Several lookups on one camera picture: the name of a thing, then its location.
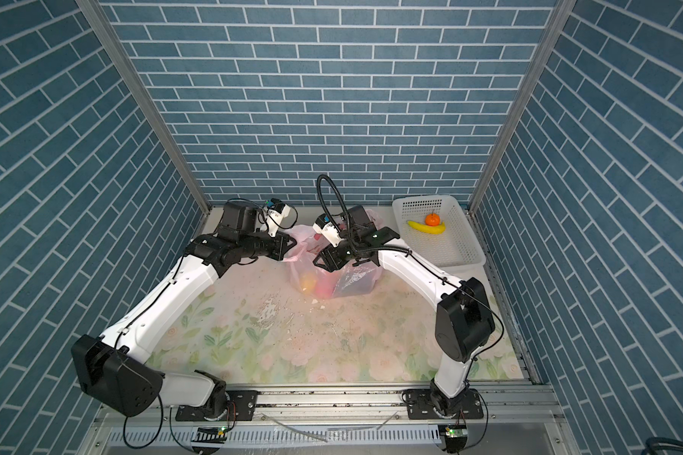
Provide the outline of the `pink plastic bag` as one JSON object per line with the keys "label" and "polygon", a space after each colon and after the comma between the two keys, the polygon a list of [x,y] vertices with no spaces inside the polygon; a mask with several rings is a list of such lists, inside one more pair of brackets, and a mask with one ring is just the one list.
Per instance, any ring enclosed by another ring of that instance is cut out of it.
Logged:
{"label": "pink plastic bag", "polygon": [[304,272],[315,272],[317,274],[318,282],[315,293],[307,295],[319,300],[370,294],[382,276],[383,270],[372,263],[358,267],[353,267],[349,263],[335,272],[327,272],[315,267],[312,263],[314,258],[321,250],[330,245],[326,238],[317,234],[313,227],[307,225],[287,229],[286,234],[297,241],[297,245],[288,252],[284,259],[284,263],[288,266],[290,283],[297,291],[302,292],[299,286],[299,277]]}

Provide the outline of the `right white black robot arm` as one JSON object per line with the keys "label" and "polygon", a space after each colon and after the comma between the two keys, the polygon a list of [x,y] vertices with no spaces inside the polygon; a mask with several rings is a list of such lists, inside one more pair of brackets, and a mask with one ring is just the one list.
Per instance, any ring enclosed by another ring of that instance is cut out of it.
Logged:
{"label": "right white black robot arm", "polygon": [[434,387],[450,399],[464,392],[472,362],[485,351],[495,330],[484,284],[445,272],[414,252],[388,227],[373,227],[361,237],[340,233],[332,225],[313,229],[329,243],[315,258],[316,267],[331,272],[350,262],[372,263],[407,282],[436,309],[434,338],[443,356]]}

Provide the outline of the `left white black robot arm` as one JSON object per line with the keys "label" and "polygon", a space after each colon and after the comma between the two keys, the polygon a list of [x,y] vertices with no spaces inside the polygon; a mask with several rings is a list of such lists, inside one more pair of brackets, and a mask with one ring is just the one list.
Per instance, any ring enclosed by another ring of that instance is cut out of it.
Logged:
{"label": "left white black robot arm", "polygon": [[146,362],[172,324],[231,267],[245,258],[282,261],[296,244],[282,232],[252,232],[235,240],[211,234],[195,238],[128,314],[98,337],[84,335],[74,343],[71,355],[82,392],[126,417],[159,404],[194,408],[206,420],[224,418],[229,402],[224,380],[203,371],[163,373]]}

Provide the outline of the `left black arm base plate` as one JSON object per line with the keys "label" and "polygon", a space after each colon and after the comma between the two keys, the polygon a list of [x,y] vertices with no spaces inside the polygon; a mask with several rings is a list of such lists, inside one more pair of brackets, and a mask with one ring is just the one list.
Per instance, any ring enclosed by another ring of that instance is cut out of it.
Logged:
{"label": "left black arm base plate", "polygon": [[182,405],[176,410],[178,422],[252,421],[258,392],[239,390],[218,392],[200,407]]}

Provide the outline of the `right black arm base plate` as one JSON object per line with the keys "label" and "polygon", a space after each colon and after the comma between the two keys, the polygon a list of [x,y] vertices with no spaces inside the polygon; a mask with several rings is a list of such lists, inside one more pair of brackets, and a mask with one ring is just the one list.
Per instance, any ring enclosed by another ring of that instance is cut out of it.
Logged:
{"label": "right black arm base plate", "polygon": [[454,398],[445,396],[435,386],[430,389],[408,389],[401,400],[410,420],[483,419],[483,403],[476,389],[468,388]]}

